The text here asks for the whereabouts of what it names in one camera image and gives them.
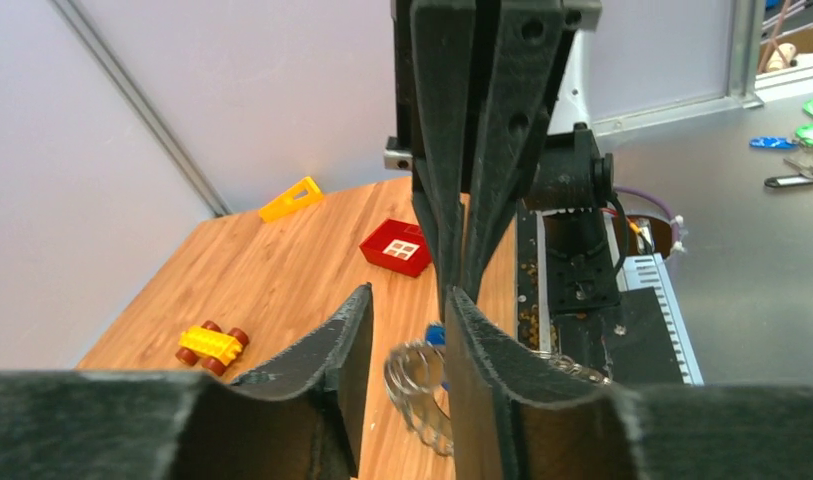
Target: metal plate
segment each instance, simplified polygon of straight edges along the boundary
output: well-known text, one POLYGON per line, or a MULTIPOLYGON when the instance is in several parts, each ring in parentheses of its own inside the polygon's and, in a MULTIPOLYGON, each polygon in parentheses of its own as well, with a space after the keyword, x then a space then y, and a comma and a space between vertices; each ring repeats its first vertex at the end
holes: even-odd
POLYGON ((628 257, 624 263, 624 278, 628 290, 638 290, 653 287, 665 316, 665 324, 674 344, 674 355, 680 365, 680 371, 687 384, 703 385, 703 376, 700 373, 689 333, 680 314, 677 296, 668 279, 665 261, 662 255, 641 255, 628 257))

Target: white wall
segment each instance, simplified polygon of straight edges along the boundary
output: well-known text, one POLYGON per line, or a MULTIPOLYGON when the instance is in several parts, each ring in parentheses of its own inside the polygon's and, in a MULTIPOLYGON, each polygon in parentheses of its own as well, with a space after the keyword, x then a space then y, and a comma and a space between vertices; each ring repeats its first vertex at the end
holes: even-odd
POLYGON ((603 120, 727 91, 733 0, 601 0, 588 71, 603 120))
MULTIPOLYGON (((233 209, 304 175, 325 192, 393 175, 381 160, 395 131, 390 1, 81 4, 233 209)), ((553 132, 724 94, 732 0, 603 4, 553 132)))
POLYGON ((75 364, 209 216, 53 7, 0 0, 0 368, 75 364))
POLYGON ((234 210, 394 175, 387 0, 81 3, 234 210))

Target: coiled spring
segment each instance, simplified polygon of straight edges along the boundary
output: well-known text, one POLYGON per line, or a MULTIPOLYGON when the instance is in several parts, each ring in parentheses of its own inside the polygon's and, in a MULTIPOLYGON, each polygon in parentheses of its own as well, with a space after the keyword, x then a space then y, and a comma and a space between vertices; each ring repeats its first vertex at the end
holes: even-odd
MULTIPOLYGON (((533 352, 569 375, 599 384, 609 385, 612 379, 592 368, 584 367, 567 355, 551 352, 533 352)), ((415 432, 425 445, 438 455, 453 455, 453 426, 442 409, 446 403, 439 394, 445 382, 444 347, 415 341, 394 348, 383 369, 385 388, 397 410, 403 415, 406 427, 415 432)))

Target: red toy block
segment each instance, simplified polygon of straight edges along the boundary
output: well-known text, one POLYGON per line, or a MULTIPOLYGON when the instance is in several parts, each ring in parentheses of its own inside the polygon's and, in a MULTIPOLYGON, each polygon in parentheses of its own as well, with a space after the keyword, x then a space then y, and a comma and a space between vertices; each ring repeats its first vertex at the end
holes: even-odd
POLYGON ((369 263, 410 277, 420 275, 432 262, 421 227, 390 218, 359 249, 369 263))

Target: screw hole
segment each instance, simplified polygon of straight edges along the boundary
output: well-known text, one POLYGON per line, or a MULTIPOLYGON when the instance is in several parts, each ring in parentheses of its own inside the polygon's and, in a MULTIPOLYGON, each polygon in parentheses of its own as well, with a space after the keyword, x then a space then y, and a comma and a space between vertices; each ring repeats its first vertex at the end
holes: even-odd
POLYGON ((572 10, 565 15, 565 26, 576 27, 583 21, 583 14, 577 10, 572 10))
POLYGON ((509 119, 509 133, 514 137, 523 137, 530 126, 530 119, 523 113, 516 113, 509 119))
POLYGON ((544 24, 541 20, 532 19, 521 27, 521 36, 533 45, 544 40, 544 24))

